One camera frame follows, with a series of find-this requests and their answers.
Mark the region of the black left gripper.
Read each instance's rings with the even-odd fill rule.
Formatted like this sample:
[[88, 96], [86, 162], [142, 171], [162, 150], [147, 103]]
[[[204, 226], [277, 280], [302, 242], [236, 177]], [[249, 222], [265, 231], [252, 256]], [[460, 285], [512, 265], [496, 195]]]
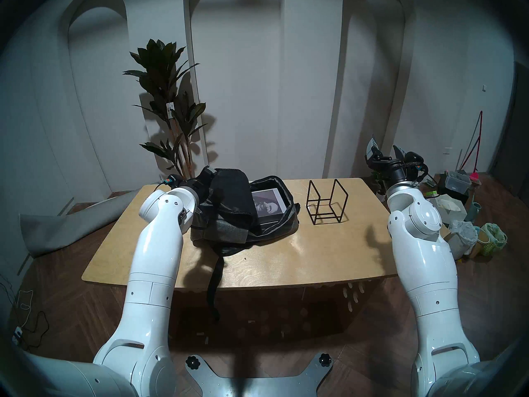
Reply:
[[205, 202], [210, 195], [210, 187], [215, 169], [202, 169], [199, 175], [188, 180], [188, 187], [197, 195], [198, 202]]

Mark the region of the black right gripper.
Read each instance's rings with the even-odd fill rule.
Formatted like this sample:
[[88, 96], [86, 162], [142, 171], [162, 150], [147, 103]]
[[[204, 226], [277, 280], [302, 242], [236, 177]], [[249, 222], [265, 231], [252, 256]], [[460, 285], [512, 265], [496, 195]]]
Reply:
[[393, 145], [395, 159], [381, 154], [374, 136], [368, 141], [365, 159], [374, 179], [384, 185], [401, 182], [420, 183], [426, 177], [426, 164], [418, 154], [406, 154], [397, 145]]

